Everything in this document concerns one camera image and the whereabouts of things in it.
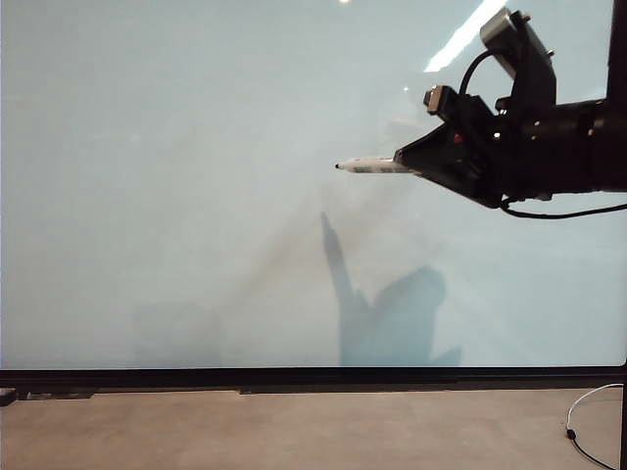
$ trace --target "marker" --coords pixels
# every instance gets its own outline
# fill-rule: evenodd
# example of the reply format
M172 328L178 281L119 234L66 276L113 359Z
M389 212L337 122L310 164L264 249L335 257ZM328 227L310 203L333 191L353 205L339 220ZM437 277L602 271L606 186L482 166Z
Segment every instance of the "marker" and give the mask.
M335 166L351 173L412 173L417 171L407 168L394 159L351 159Z

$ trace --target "black cable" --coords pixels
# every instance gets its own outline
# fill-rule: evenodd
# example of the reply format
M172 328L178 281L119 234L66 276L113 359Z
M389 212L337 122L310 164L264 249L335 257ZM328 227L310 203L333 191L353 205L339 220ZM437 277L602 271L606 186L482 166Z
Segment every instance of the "black cable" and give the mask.
M571 218L571 217L581 217L583 215L592 215L594 213L604 213L604 212L616 212L616 211L624 211L627 210L627 204L621 204L618 206L611 206L609 208L600 208L600 209L591 209L589 211L579 211L579 212L571 212L571 213L532 213L532 212L520 212L515 211L509 208L511 203L514 203L515 199L507 198L501 201L501 209L504 212L507 212L509 215L513 215L514 217L522 217L522 218L542 218L549 220L557 220L561 218Z
M489 51L484 51L481 54L479 54L475 58L475 60L470 63L470 65L468 66L468 69L466 69L466 72L463 75L463 78L461 79L461 85L459 86L459 94L460 95L466 94L466 90L468 89L468 83L470 82L470 78L472 77L472 74L477 69L479 64L481 64L485 59L489 57L496 56L497 54L503 54L505 52L506 52L505 49L492 49Z
M600 460L598 460L597 458L595 458L591 454L589 454L587 451L582 449L582 447L579 446L579 443L577 442L577 435L575 434L575 430L574 429L566 430L566 437L572 442L572 444L575 446L575 448L577 450L579 450L579 452L582 455L584 455L585 457L589 458L590 460L595 462L597 465L599 465L599 466L601 466L603 468L606 468L607 470L616 470L614 467L610 467L606 463L601 462Z

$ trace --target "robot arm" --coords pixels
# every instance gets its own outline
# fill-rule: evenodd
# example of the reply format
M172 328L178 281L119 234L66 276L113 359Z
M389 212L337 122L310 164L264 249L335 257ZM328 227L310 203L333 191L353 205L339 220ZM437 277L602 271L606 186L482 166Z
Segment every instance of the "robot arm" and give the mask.
M507 208L515 201L627 191L626 4L614 2L605 99L557 105L553 52L529 17L503 8L481 28L487 51L471 64L459 93L447 85L427 91L427 112L444 123L399 149L394 161L514 215L524 215ZM497 100L496 114L479 96L466 93L474 69L491 56L513 78L510 95Z

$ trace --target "gray concrete floor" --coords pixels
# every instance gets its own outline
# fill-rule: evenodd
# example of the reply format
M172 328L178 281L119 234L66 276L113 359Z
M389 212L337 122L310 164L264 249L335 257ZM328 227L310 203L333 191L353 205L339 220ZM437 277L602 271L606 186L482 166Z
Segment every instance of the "gray concrete floor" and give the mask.
M564 437L584 391L97 395L2 413L2 468L591 469ZM588 450L617 466L619 390L578 408Z

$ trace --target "whiteboard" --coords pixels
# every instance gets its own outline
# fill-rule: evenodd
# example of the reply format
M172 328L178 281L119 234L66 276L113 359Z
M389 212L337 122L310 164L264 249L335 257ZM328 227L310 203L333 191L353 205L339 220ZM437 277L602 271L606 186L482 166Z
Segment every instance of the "whiteboard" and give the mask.
M3 368L624 363L627 214L334 169L439 125L483 46L425 69L499 3L4 0ZM560 103L604 96L611 2L506 5Z

